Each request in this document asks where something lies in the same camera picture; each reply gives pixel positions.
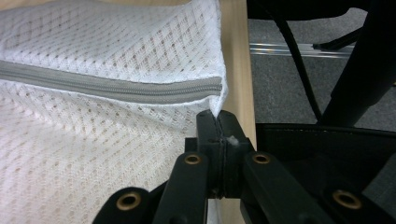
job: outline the black fabric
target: black fabric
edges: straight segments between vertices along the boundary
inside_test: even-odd
[[[308,21],[344,15],[351,7],[368,10],[370,0],[247,0],[250,19],[271,20],[260,7],[271,4],[277,7],[287,21]]]

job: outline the black pole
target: black pole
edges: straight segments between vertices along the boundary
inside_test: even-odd
[[[352,127],[396,80],[396,1],[373,0],[319,125]]]

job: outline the gray carpet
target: gray carpet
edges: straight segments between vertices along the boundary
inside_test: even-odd
[[[298,43],[321,43],[348,34],[363,25],[366,13],[350,9],[342,17],[290,21]],[[249,20],[250,42],[284,43],[273,21]],[[252,55],[256,121],[259,123],[315,123],[293,59],[287,56]],[[304,58],[314,93],[323,112],[347,59]],[[396,88],[361,118],[357,127],[396,131]]]

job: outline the brass rivet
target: brass rivet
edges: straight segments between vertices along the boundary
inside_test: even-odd
[[[345,208],[361,209],[361,200],[348,191],[339,189],[332,194],[332,198]]]
[[[256,154],[253,156],[253,160],[258,164],[267,164],[271,161],[270,157],[267,155]]]
[[[141,203],[141,201],[142,199],[140,195],[133,191],[119,197],[117,200],[117,207],[121,211],[129,211],[136,208]]]
[[[201,157],[192,154],[190,156],[187,156],[186,159],[184,159],[184,162],[186,162],[189,165],[195,165],[201,162]]]

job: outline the white mesh fabric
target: white mesh fabric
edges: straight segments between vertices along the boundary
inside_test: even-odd
[[[2,11],[0,60],[143,83],[222,77],[223,86],[220,97],[144,105],[0,80],[1,223],[90,223],[118,189],[155,188],[195,136],[196,114],[219,113],[227,91],[216,0]]]

